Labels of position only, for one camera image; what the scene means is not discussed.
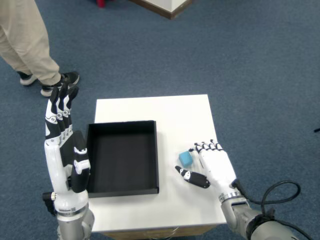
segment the black tray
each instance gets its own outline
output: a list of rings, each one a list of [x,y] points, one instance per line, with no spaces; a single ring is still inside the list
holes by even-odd
[[[90,198],[159,193],[155,121],[89,124]]]

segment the blue cube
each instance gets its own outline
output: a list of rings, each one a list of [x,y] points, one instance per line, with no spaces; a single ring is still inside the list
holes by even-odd
[[[179,160],[184,168],[190,166],[193,162],[192,156],[188,151],[180,153]]]

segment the white table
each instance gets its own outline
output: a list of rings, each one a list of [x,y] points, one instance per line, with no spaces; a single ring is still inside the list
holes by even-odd
[[[217,139],[207,95],[98,99],[95,123],[155,120],[159,194],[91,198],[93,232],[226,223],[218,194],[187,183],[174,168],[195,142]],[[191,171],[204,173],[194,158]]]

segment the blue carpet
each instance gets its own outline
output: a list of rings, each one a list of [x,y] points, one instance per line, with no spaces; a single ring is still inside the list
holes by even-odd
[[[37,4],[51,56],[62,73],[81,75],[74,129],[93,123],[96,99],[208,94],[218,139],[248,193],[261,199],[277,181],[301,183],[297,199],[275,206],[276,217],[320,239],[318,0],[195,0],[174,20],[127,0],[103,9],[94,0]],[[57,221],[41,200],[52,189],[47,100],[2,59],[0,73],[0,239],[54,240]],[[273,197],[293,191],[281,190]],[[242,238],[222,225],[177,239]]]

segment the beige pants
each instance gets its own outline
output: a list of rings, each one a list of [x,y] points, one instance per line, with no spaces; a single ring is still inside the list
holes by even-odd
[[[35,0],[0,0],[0,55],[14,70],[34,74],[44,85],[61,78]]]

